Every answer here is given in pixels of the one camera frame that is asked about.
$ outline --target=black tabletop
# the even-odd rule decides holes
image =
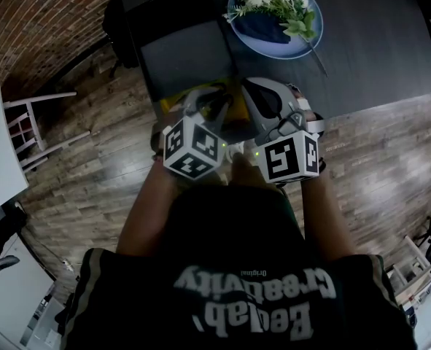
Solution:
[[[123,0],[129,11],[147,0]],[[222,27],[241,77],[297,85],[314,111],[334,117],[431,93],[431,41],[416,0],[316,0],[324,17],[317,53],[275,60],[246,47]],[[226,0],[214,0],[220,14]]]

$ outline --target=brick wall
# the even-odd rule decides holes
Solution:
[[[33,94],[105,36],[109,0],[0,0],[0,85],[6,99]]]

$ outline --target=white cube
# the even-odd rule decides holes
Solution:
[[[163,165],[196,180],[219,168],[227,144],[221,138],[183,117],[166,135]]]
[[[317,137],[298,131],[254,150],[267,183],[289,183],[319,176]]]

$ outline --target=sleeve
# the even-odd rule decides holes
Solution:
[[[149,318],[145,316],[151,311],[152,298],[158,290],[150,283],[155,274],[149,258],[104,249],[88,250],[66,320],[61,350],[107,345],[118,349],[120,339],[136,334],[141,322]]]
[[[369,349],[417,349],[406,315],[398,307],[384,261],[377,255],[353,255],[332,263],[342,283],[349,332]]]

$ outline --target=plate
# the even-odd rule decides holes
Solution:
[[[234,5],[235,0],[228,0],[228,9],[234,7]],[[320,11],[319,5],[317,5],[315,0],[309,0],[308,8],[316,13],[316,17],[312,23],[312,29],[317,33],[317,35],[311,40],[311,44],[315,48],[320,43],[322,34],[324,33],[324,20],[322,18],[322,12]],[[244,35],[236,30],[233,22],[231,23],[231,28],[245,45],[255,52],[270,58],[276,58],[277,60],[294,60],[295,58],[303,57],[311,52],[311,48],[299,36],[292,37],[288,44],[281,44],[265,42],[263,40]]]

